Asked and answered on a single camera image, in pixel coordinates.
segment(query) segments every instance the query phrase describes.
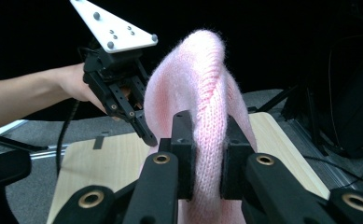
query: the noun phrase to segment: wooden board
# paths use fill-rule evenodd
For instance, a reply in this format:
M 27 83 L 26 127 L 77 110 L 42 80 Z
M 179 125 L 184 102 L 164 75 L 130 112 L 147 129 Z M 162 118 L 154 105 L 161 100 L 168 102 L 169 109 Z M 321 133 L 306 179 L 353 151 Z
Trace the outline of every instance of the wooden board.
M 250 122 L 257 138 L 258 152 L 277 157 L 307 190 L 329 198 L 327 187 L 270 114 L 251 114 Z
M 306 189 L 327 199 L 328 189 L 273 117 L 256 113 L 250 115 L 250 120 L 258 152 L 280 159 Z M 100 185 L 115 192 L 137 179 L 149 149 L 137 134 L 107 137 L 102 149 L 93 149 L 94 141 L 76 142 L 67 148 L 48 223 L 52 223 L 62 206 L 79 189 Z
M 99 185 L 115 192 L 137 179 L 149 146 L 136 133 L 107 137 L 102 149 L 93 149 L 94 142 L 76 142 L 67 148 L 48 223 L 53 222 L 63 205 L 79 189 Z

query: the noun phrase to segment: robotic arm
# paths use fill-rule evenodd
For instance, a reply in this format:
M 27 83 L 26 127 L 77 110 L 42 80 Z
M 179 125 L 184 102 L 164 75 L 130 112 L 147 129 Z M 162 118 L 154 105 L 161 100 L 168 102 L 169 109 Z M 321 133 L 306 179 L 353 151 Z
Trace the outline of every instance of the robotic arm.
M 147 73 L 139 61 L 141 48 L 155 46 L 158 37 L 88 1 L 71 0 L 71 3 L 101 45 L 87 53 L 84 82 L 99 98 L 108 116 L 131 123 L 147 145 L 156 146 L 157 140 L 147 127 L 144 111 L 137 105 L 144 104 L 147 84 Z M 131 90 L 128 97 L 122 88 Z
M 171 138 L 147 157 L 138 180 L 117 192 L 87 186 L 67 201 L 55 224 L 177 223 L 178 200 L 191 200 L 195 148 L 188 111 L 174 115 Z M 363 223 L 363 193 L 334 189 L 328 200 L 306 190 L 282 162 L 255 153 L 230 117 L 220 197 L 239 200 L 246 223 Z

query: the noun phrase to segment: pink sweater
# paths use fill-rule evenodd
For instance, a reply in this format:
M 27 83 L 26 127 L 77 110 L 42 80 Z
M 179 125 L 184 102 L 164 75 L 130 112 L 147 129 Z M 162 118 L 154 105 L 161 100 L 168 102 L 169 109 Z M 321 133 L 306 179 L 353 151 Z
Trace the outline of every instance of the pink sweater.
M 178 223 L 245 223 L 241 202 L 219 197 L 228 115 L 257 150 L 242 94 L 224 65 L 224 49 L 218 35 L 196 31 L 164 58 L 147 85 L 147 124 L 158 142 L 171 137 L 175 113 L 189 110 L 193 121 L 195 186 L 193 199 L 179 202 Z

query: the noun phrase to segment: human arm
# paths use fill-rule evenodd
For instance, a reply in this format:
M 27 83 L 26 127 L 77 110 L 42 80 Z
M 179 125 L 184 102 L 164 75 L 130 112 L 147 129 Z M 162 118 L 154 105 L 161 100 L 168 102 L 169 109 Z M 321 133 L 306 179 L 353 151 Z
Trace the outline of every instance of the human arm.
M 105 111 L 82 77 L 80 63 L 0 80 L 0 127 L 69 98 L 91 101 Z

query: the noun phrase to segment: screw hole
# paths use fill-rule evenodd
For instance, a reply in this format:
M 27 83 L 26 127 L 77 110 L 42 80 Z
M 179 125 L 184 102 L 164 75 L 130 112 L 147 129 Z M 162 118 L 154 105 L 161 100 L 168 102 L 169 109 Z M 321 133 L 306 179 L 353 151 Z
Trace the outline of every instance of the screw hole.
M 258 156 L 257 161 L 262 165 L 273 165 L 274 160 L 268 156 Z
M 170 161 L 170 157 L 165 154 L 160 154 L 154 157 L 154 162 L 157 164 L 164 164 Z
M 363 197 L 352 193 L 346 193 L 343 194 L 342 199 L 350 207 L 363 212 Z
M 82 208 L 92 208 L 101 203 L 105 195 L 100 190 L 94 190 L 79 198 L 78 205 Z

